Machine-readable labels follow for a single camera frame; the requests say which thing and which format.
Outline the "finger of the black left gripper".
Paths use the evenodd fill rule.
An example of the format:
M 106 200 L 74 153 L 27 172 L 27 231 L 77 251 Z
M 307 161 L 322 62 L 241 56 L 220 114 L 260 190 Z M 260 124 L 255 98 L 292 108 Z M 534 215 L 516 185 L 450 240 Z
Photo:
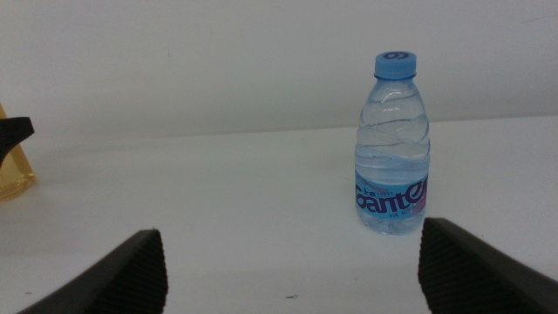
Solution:
M 1 163 L 8 153 L 24 140 L 34 134 L 30 117 L 13 117 L 1 119 Z

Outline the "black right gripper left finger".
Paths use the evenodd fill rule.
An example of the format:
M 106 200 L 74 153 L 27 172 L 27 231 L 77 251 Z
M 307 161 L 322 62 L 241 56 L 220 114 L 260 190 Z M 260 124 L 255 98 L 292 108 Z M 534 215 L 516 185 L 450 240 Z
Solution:
M 161 234 L 141 230 L 23 314 L 161 314 L 168 277 Z

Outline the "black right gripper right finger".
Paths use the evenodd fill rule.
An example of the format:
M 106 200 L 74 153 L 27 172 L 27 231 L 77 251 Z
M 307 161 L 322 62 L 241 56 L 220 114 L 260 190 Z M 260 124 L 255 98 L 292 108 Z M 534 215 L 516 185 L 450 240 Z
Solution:
M 426 218 L 418 281 L 436 314 L 557 314 L 557 282 L 444 218 Z

